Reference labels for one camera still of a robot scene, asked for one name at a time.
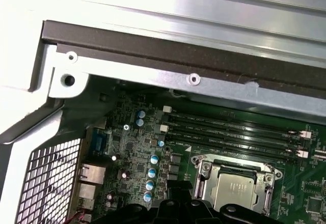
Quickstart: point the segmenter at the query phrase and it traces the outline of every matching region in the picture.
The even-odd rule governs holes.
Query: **black capacitor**
[[[109,200],[110,202],[114,201],[114,196],[116,195],[116,193],[114,191],[111,191],[107,194],[106,198],[107,200]]]
[[[126,178],[129,178],[130,177],[130,171],[129,170],[125,170],[123,173],[122,173],[122,178],[123,179],[126,179]]]
[[[113,155],[113,156],[111,157],[111,159],[112,159],[113,161],[119,160],[119,159],[121,159],[121,155],[120,155],[120,154],[115,154],[115,155]]]

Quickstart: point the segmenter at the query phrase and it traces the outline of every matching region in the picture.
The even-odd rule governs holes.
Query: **red wire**
[[[77,216],[80,215],[80,211],[77,211],[72,217],[70,217],[69,219],[65,220],[65,222],[63,224],[69,224],[71,223],[72,220],[76,219]],[[83,217],[85,216],[85,210],[82,210],[81,216],[78,218],[78,221],[81,221],[81,219],[83,219]]]

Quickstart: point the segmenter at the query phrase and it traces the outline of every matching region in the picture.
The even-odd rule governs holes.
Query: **mounting hole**
[[[61,78],[61,83],[66,87],[71,87],[75,84],[75,77],[72,75],[63,75]]]
[[[187,76],[187,83],[192,86],[197,86],[200,83],[200,76],[196,73],[192,73]]]
[[[67,52],[66,55],[67,55],[69,62],[74,63],[78,59],[78,55],[73,51]]]

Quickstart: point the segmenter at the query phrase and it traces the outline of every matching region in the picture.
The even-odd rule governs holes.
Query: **screw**
[[[234,208],[233,206],[228,206],[228,207],[226,207],[226,210],[229,212],[235,212],[236,208]]]
[[[267,176],[267,177],[266,177],[266,181],[267,181],[267,182],[270,182],[270,181],[271,181],[271,176]]]
[[[199,206],[199,205],[200,205],[199,201],[197,200],[192,201],[192,206]]]
[[[203,165],[203,169],[204,169],[205,171],[208,171],[209,168],[210,168],[210,165],[209,165],[209,164],[206,163],[206,164]]]

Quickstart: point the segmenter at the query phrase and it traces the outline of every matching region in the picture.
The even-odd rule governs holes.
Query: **green circuit board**
[[[171,111],[164,112],[164,106]],[[139,111],[146,113],[141,118],[143,125],[137,122]],[[215,118],[223,119],[223,122],[218,120],[217,125],[224,131],[208,131],[206,126]],[[166,131],[166,127],[162,130],[162,125],[167,125],[169,130]],[[242,130],[247,125],[257,128],[258,133],[247,134]],[[300,137],[297,134],[300,131],[309,132],[311,136]],[[197,169],[191,157],[210,153],[245,157],[268,163],[282,171],[283,178],[275,182],[271,218],[283,223],[326,223],[324,126],[195,103],[182,98],[121,95],[116,109],[107,117],[106,129],[94,130],[93,141],[98,142],[98,138],[101,138],[101,145],[91,147],[90,154],[103,157],[118,154],[120,158],[106,172],[92,210],[93,219],[129,203],[150,208],[153,201],[164,198],[165,183],[171,176],[173,179],[190,180],[194,185]],[[159,146],[158,142],[161,141],[164,142],[163,147]],[[294,152],[297,149],[307,152],[308,157],[298,157]],[[157,164],[151,164],[152,155],[158,156]],[[173,174],[169,168],[171,156],[180,159],[175,161],[177,170]],[[149,169],[156,170],[154,178],[148,177]],[[122,177],[125,170],[130,172],[127,178]],[[151,191],[152,201],[145,202],[143,196],[148,180],[154,182],[154,189]],[[106,195],[112,191],[116,193],[116,201],[107,205]]]

